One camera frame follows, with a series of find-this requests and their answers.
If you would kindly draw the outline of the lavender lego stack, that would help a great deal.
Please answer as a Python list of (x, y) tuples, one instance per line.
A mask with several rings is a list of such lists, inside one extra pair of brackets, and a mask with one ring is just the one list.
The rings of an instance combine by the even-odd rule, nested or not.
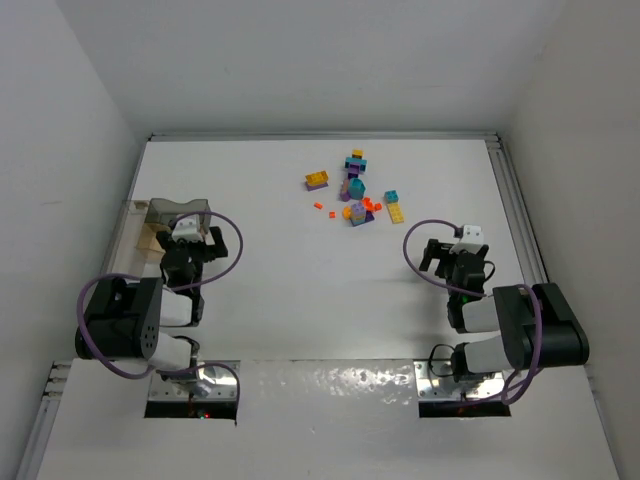
[(374, 214), (362, 202), (357, 202), (350, 206), (349, 221), (353, 227), (369, 223), (373, 220)]

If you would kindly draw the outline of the dark purple lego plate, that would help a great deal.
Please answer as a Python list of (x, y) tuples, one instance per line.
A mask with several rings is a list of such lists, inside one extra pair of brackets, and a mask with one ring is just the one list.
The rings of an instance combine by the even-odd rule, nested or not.
[(305, 182), (305, 187), (306, 187), (307, 191), (316, 191), (316, 190), (328, 187), (328, 182), (324, 182), (324, 183), (320, 183), (320, 184), (314, 184), (314, 185), (311, 185), (308, 182)]

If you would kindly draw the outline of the yellow lego brick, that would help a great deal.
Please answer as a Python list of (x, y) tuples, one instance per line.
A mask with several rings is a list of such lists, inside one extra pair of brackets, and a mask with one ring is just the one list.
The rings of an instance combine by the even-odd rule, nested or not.
[(328, 174), (326, 171), (318, 171), (305, 176), (305, 180), (308, 186), (318, 186), (323, 185), (328, 182)]

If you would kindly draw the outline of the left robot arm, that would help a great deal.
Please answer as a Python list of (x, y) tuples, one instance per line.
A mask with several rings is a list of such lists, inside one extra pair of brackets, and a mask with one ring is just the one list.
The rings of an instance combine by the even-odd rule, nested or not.
[(98, 360), (127, 379), (143, 378), (152, 369), (181, 376), (191, 367), (195, 343), (161, 329), (199, 325), (204, 265), (228, 256), (221, 229), (198, 231), (189, 225), (194, 219), (156, 234), (164, 251), (158, 277), (106, 274), (81, 289), (75, 334), (80, 358)]

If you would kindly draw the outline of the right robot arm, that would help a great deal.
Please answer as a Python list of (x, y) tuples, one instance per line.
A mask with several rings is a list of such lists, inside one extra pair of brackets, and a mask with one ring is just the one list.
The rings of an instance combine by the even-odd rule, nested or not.
[(486, 245), (468, 252), (431, 239), (419, 265), (425, 272), (432, 260), (438, 261), (435, 275), (452, 288), (447, 317), (454, 330), (495, 334), (454, 347), (453, 378), (466, 381), (508, 369), (525, 370), (531, 366), (535, 343), (540, 344), (537, 366), (541, 369), (584, 365), (590, 355), (589, 341), (559, 286), (535, 284), (533, 295), (522, 287), (495, 287), (484, 297), (489, 279), (487, 253)]

